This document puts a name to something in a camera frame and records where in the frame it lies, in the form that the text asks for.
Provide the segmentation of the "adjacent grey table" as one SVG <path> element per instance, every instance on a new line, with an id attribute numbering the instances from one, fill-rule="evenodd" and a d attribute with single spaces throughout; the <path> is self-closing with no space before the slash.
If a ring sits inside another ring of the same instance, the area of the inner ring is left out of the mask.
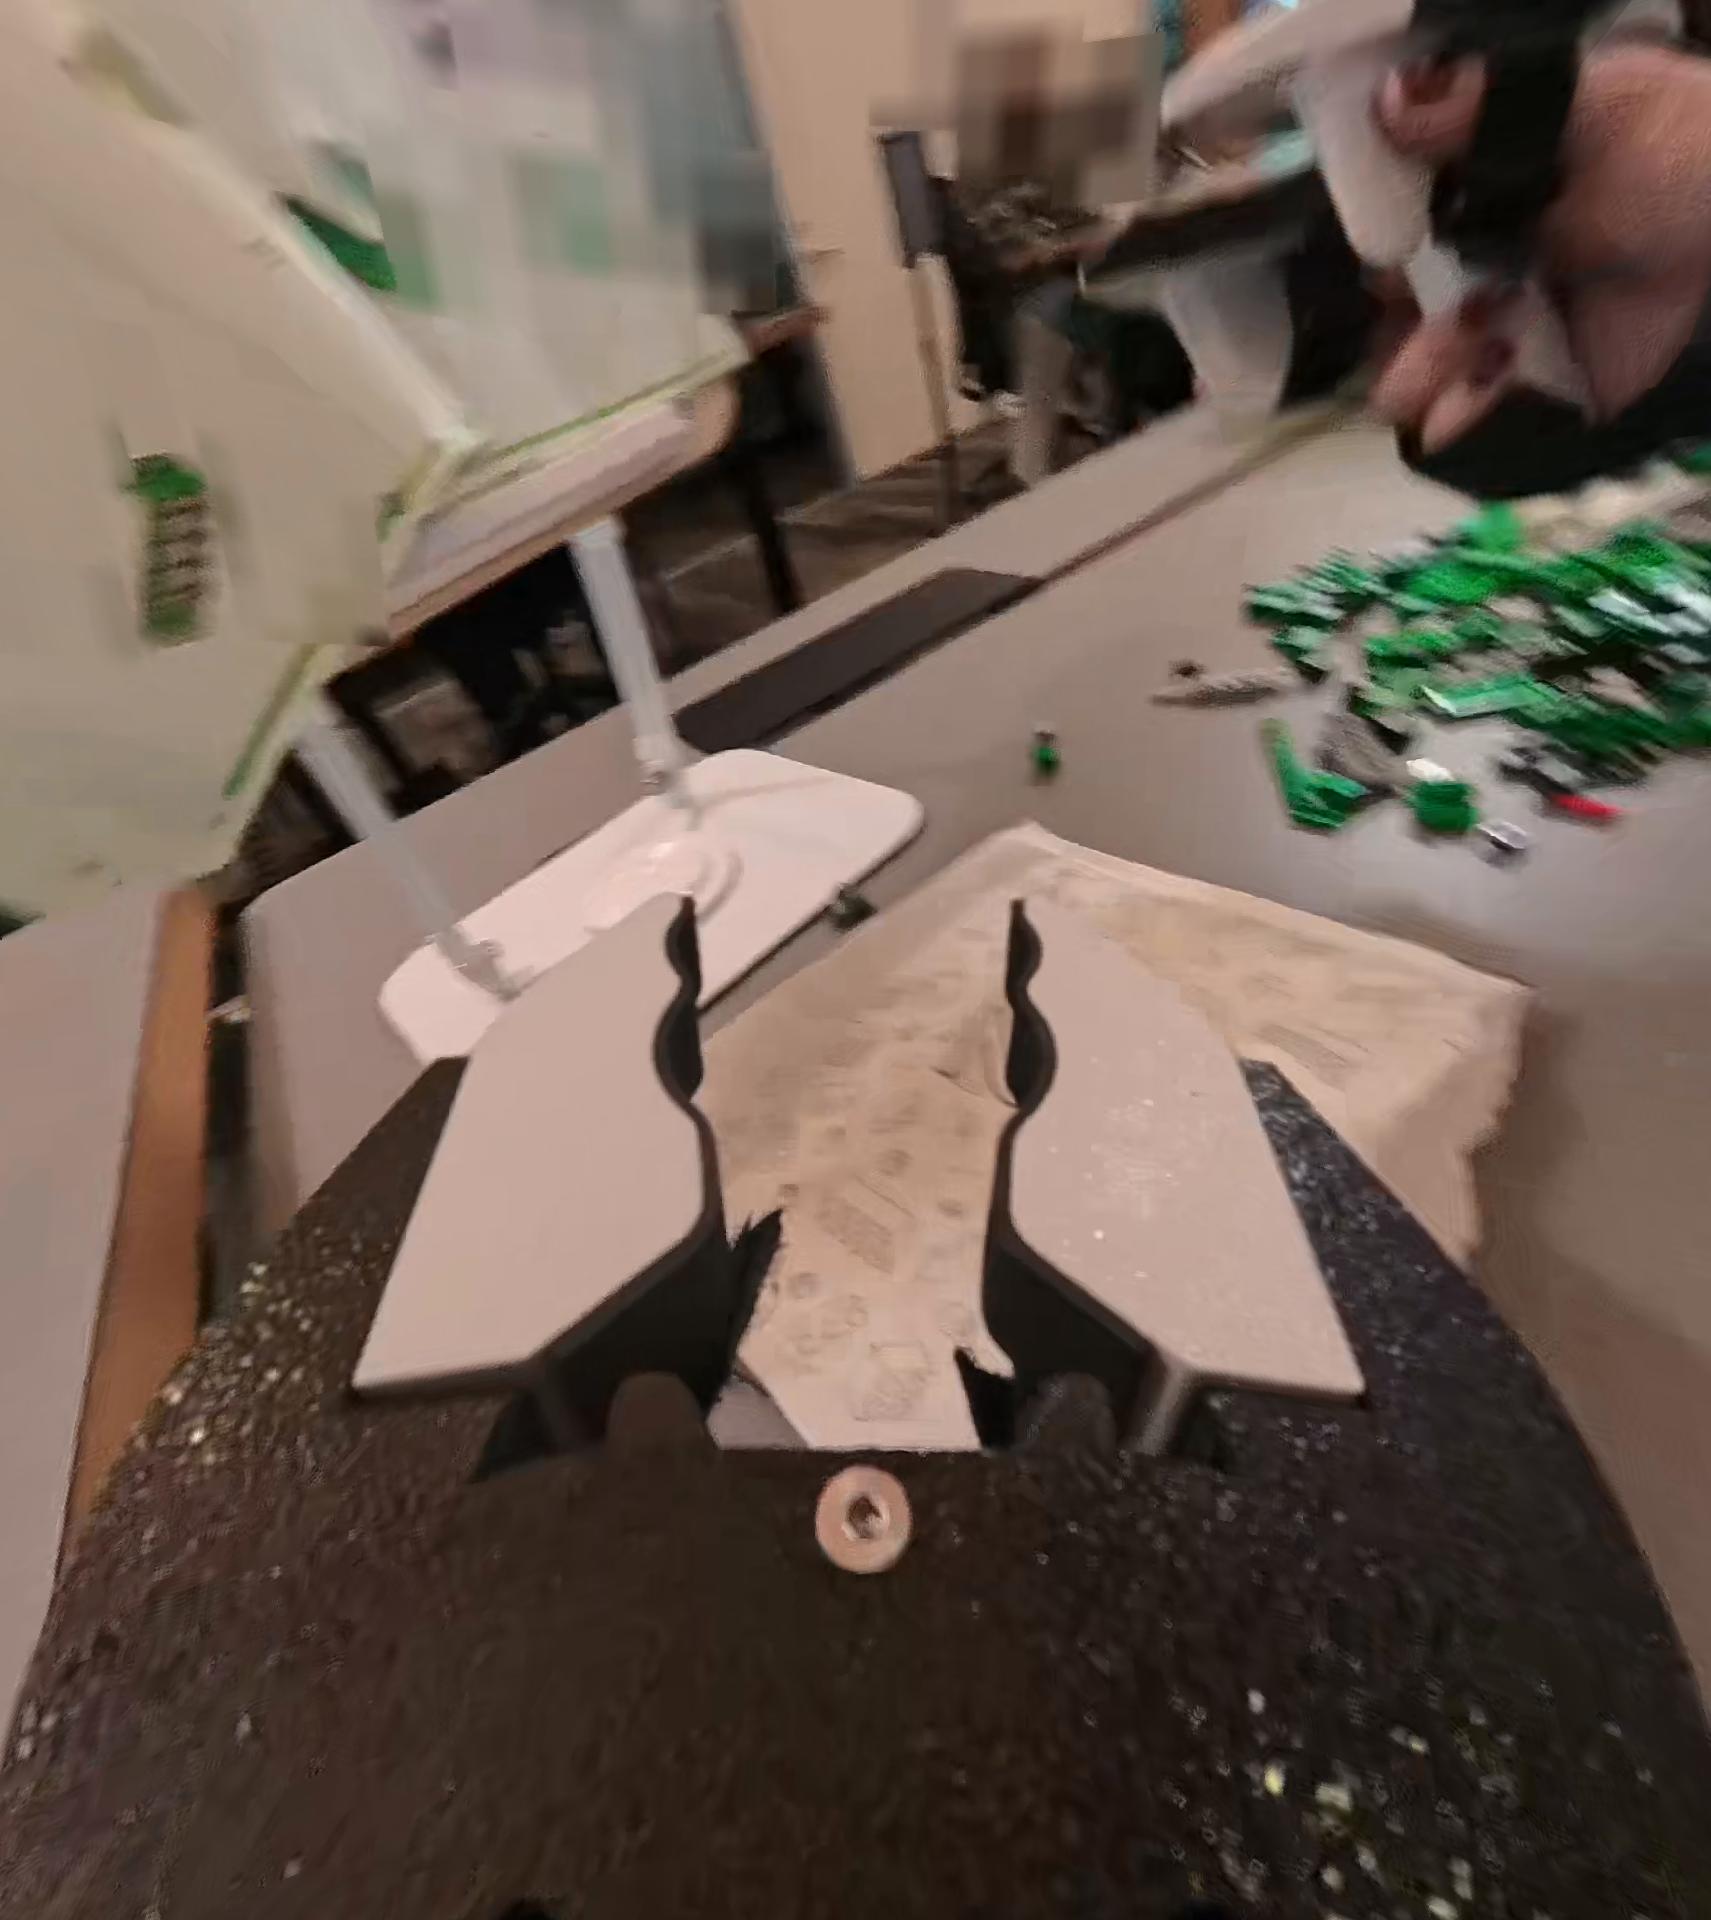
<path id="1" fill-rule="evenodd" d="M 0 939 L 0 1763 L 63 1549 L 195 1337 L 213 909 Z"/>

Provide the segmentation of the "white printed paper bag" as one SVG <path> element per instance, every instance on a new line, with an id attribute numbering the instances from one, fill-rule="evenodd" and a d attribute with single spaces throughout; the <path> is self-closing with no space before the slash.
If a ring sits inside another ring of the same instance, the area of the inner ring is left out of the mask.
<path id="1" fill-rule="evenodd" d="M 725 1211 L 779 1246 L 713 1427 L 819 1452 L 973 1452 L 957 1355 L 1009 1361 L 981 1315 L 1011 1116 L 1013 899 L 1125 948 L 1293 1091 L 1455 1263 L 1481 1226 L 1471 1155 L 1509 1104 L 1529 994 L 1429 948 L 1003 830 L 703 1044 Z"/>

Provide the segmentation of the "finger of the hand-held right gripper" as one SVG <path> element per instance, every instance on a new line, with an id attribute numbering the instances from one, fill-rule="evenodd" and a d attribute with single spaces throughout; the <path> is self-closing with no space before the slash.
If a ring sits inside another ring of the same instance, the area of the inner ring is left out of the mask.
<path id="1" fill-rule="evenodd" d="M 1365 55 L 1395 52 L 1411 21 L 1411 1 L 1265 6 L 1179 63 L 1161 88 L 1157 122 L 1165 131 L 1185 131 L 1247 99 L 1293 99 Z"/>

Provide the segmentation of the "light grey long brick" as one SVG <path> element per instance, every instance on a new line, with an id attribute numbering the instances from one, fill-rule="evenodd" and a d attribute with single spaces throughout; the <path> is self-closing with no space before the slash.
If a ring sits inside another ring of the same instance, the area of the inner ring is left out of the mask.
<path id="1" fill-rule="evenodd" d="M 1177 659 L 1169 675 L 1149 693 L 1155 708 L 1247 708 L 1297 692 L 1291 669 L 1207 669 L 1197 659 Z"/>

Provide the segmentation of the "white base book stand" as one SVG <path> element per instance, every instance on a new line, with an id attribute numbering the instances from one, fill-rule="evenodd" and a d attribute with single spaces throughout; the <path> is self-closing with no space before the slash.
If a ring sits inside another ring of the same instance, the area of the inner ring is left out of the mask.
<path id="1" fill-rule="evenodd" d="M 339 823 L 371 841 L 425 941 L 379 990 L 421 1064 L 469 1053 L 497 1005 L 651 899 L 693 908 L 707 1005 L 923 826 L 907 791 L 751 747 L 699 753 L 675 730 L 619 511 L 723 435 L 697 396 L 655 396 L 551 437 L 443 466 L 385 539 L 389 634 L 401 638 L 519 559 L 565 543 L 631 731 L 641 798 L 537 864 L 467 917 L 405 841 L 343 731 L 313 713 L 291 763 Z"/>

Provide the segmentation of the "person's right hand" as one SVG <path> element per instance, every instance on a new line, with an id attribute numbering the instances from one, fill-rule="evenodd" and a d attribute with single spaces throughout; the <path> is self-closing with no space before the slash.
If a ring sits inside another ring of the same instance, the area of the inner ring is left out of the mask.
<path id="1" fill-rule="evenodd" d="M 1709 58 L 1587 49 L 1523 283 L 1411 324 L 1373 410 L 1407 467 L 1479 501 L 1711 437 Z"/>

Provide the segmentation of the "instruction booklet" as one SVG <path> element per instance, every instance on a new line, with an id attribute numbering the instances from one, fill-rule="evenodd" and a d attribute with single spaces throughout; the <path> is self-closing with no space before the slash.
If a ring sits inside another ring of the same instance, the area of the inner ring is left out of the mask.
<path id="1" fill-rule="evenodd" d="M 325 683 L 691 466 L 669 4 L 0 4 L 0 915 L 223 868 Z"/>

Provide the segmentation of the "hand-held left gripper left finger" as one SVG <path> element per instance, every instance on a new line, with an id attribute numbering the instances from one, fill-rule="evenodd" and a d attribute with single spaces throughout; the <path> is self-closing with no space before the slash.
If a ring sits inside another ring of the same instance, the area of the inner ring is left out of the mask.
<path id="1" fill-rule="evenodd" d="M 361 1400 L 609 1405 L 729 1374 L 729 1236 L 697 920 L 655 896 L 509 1003 L 457 1074 L 353 1364 Z"/>

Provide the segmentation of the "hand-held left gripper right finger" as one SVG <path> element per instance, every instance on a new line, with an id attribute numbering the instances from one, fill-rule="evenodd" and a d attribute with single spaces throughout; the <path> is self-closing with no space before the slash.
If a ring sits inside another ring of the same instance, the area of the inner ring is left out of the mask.
<path id="1" fill-rule="evenodd" d="M 1109 1404 L 1237 1388 L 1359 1404 L 1353 1355 L 1241 1064 L 1057 901 L 1011 901 L 1005 1079 L 981 1315 L 985 1404 L 1093 1379 Z"/>

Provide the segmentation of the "pile of mixed toy bricks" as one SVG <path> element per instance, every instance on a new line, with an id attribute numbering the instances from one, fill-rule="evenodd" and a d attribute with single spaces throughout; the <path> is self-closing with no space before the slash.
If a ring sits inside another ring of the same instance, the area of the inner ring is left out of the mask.
<path id="1" fill-rule="evenodd" d="M 1243 588 L 1255 667 L 1299 690 L 1255 708 L 1259 755 L 1301 831 L 1397 803 L 1431 841 L 1513 860 L 1491 782 L 1545 818 L 1711 759 L 1711 454 L 1441 534 L 1331 549 Z"/>

